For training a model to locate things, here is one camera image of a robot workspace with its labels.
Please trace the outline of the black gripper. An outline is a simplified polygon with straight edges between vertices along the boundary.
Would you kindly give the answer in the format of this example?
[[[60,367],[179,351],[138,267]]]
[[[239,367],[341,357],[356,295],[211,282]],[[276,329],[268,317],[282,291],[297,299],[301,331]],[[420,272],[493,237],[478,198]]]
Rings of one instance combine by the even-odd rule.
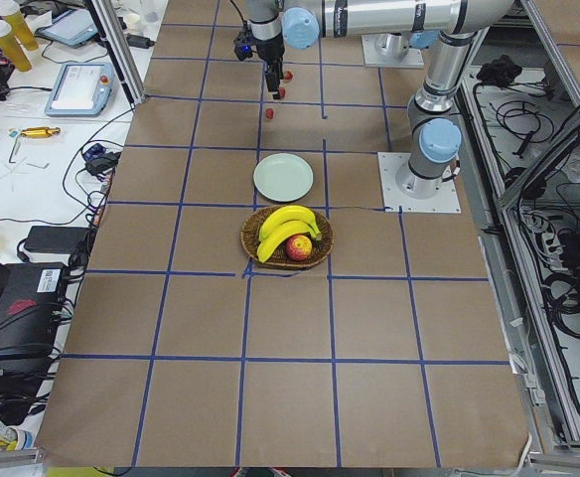
[[[272,98],[278,97],[278,80],[284,79],[283,55],[284,40],[283,35],[278,34],[266,40],[255,40],[258,57],[269,67],[265,72],[265,82],[268,92]]]

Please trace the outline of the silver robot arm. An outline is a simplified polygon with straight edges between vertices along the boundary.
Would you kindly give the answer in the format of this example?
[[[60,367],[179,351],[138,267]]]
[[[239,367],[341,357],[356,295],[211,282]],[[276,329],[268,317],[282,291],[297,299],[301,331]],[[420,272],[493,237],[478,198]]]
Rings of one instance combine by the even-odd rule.
[[[465,34],[442,32],[431,47],[425,80],[407,108],[412,151],[398,171],[399,185],[415,199],[435,196],[445,170],[457,157],[463,133],[449,113],[466,68],[487,32],[487,29]]]
[[[280,97],[287,46],[305,50],[321,38],[437,31],[423,86],[413,97],[422,111],[452,107],[477,34],[509,10],[510,1],[248,1],[241,39],[265,62],[266,84]]]

